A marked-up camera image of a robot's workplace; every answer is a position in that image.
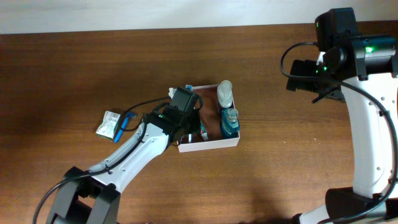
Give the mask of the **blue Listerine mouthwash bottle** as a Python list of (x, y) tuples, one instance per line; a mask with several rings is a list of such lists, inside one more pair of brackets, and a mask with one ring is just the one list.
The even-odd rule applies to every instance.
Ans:
[(238, 110), (235, 108), (224, 109), (221, 112), (221, 134), (224, 139), (236, 138), (240, 130)]

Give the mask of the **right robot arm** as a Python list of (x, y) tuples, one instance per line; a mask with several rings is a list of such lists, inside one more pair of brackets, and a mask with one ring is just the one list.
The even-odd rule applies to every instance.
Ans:
[(397, 41), (363, 35), (352, 8), (315, 19), (317, 60), (295, 60), (287, 89), (346, 103), (354, 149), (351, 187), (329, 189), (320, 207), (294, 223), (384, 223), (397, 220)]

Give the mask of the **blue white toothbrush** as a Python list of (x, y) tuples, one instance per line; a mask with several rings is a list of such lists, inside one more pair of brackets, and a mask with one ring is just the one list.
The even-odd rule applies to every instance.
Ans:
[[(191, 85), (185, 85), (185, 88), (189, 89), (191, 91), (193, 90), (193, 87)], [(192, 143), (192, 139), (193, 139), (193, 134), (189, 134), (188, 135), (188, 143)]]

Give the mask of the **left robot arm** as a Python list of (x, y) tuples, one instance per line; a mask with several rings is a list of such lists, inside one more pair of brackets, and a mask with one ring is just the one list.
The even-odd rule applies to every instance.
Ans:
[(200, 130), (202, 98), (179, 87), (144, 114), (134, 134), (109, 157), (81, 170), (72, 167), (49, 190), (56, 193), (47, 223), (116, 223), (121, 194), (155, 157)]

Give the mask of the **dark purple pump bottle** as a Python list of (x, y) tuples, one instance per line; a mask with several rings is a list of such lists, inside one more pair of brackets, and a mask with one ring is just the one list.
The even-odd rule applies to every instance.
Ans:
[(221, 113), (224, 109), (230, 108), (233, 104), (233, 84), (229, 80), (223, 80), (217, 86), (218, 110)]

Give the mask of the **blue disposable razor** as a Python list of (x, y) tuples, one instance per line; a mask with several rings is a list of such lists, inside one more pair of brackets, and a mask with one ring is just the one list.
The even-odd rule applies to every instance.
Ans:
[(120, 141), (120, 139), (124, 133), (124, 129), (126, 128), (126, 126), (129, 123), (129, 120), (132, 118), (135, 118), (135, 117), (136, 117), (136, 114), (134, 114), (132, 112), (128, 112), (127, 115), (125, 115), (121, 125), (119, 126), (118, 132), (116, 133), (116, 135), (114, 137), (114, 143), (118, 143)]

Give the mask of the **green white soap packet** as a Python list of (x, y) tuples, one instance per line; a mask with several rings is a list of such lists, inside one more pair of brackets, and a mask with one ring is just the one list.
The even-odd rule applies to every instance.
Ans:
[(98, 126), (96, 134), (102, 138), (112, 140), (118, 128), (121, 115), (112, 111), (105, 111), (102, 123)]

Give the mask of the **green white toothpaste tube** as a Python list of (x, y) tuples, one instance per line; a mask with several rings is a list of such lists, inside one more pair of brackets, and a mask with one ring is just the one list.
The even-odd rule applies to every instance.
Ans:
[(202, 122), (200, 122), (200, 134), (204, 141), (209, 140), (208, 133), (207, 133), (206, 128)]

